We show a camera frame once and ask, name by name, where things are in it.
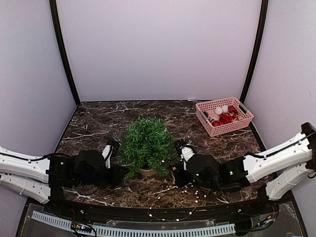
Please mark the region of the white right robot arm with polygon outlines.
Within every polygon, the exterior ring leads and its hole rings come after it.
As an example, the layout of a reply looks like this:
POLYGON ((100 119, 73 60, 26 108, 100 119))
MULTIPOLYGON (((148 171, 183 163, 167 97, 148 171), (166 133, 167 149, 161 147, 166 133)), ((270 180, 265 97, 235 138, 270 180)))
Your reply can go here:
POLYGON ((178 187, 192 183, 211 191, 234 193, 281 171, 261 188, 261 196, 253 201, 252 210, 256 214, 263 214, 271 201, 281 199, 305 176, 316 171, 316 129, 309 122, 302 124, 301 132, 276 147, 224 163, 212 155, 198 154, 184 140, 176 141, 175 148, 181 164, 171 166, 171 170, 178 187))

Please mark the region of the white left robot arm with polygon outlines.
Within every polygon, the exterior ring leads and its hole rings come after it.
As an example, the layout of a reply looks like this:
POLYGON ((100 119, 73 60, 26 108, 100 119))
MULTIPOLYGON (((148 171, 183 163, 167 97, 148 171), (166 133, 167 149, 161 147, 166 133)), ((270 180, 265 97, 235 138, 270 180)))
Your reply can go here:
POLYGON ((110 140, 102 152, 83 150, 70 156, 51 153, 42 157, 0 149, 0 183, 66 215, 70 205, 63 189, 77 186, 115 186, 123 179, 124 168, 111 164, 119 143, 110 140))

